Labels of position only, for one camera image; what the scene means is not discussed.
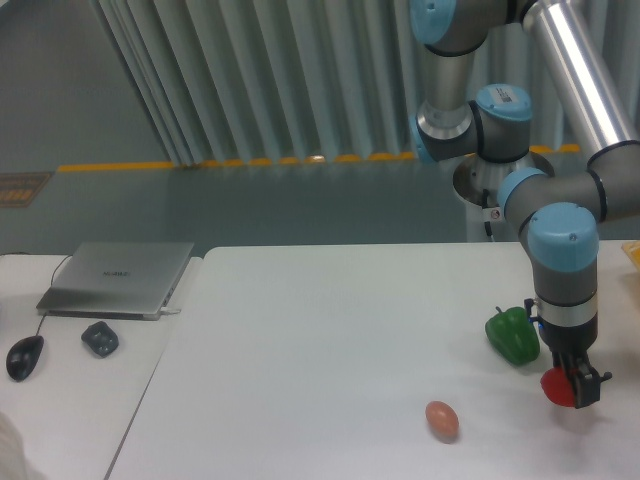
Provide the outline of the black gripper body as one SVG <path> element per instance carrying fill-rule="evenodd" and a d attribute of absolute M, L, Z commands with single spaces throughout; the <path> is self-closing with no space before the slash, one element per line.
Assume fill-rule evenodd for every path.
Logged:
<path fill-rule="evenodd" d="M 583 355 L 597 339 L 598 321 L 590 320 L 579 326 L 562 327 L 541 320 L 539 333 L 552 352 Z"/>

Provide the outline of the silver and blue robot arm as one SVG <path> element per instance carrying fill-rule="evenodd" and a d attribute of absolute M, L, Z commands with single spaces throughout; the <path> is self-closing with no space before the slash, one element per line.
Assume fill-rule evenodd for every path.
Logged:
<path fill-rule="evenodd" d="M 565 386 L 561 403 L 597 402 L 609 373 L 588 351 L 598 333 L 600 223 L 639 212 L 639 135 L 591 38 L 577 1 L 413 1 L 416 39 L 432 60 L 428 94 L 411 123 L 429 162 L 474 154 L 501 176 L 483 175 L 532 266 L 535 295 L 525 303 Z M 536 43 L 588 163 L 553 177 L 528 161 L 531 104 L 510 85 L 465 90 L 476 50 L 490 30 L 520 24 Z"/>

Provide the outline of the white sleeved forearm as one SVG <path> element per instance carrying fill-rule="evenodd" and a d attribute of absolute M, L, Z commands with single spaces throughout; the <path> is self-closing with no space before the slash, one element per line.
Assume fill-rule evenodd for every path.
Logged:
<path fill-rule="evenodd" d="M 22 438 L 10 419 L 1 414 L 1 478 L 27 479 L 26 460 Z"/>

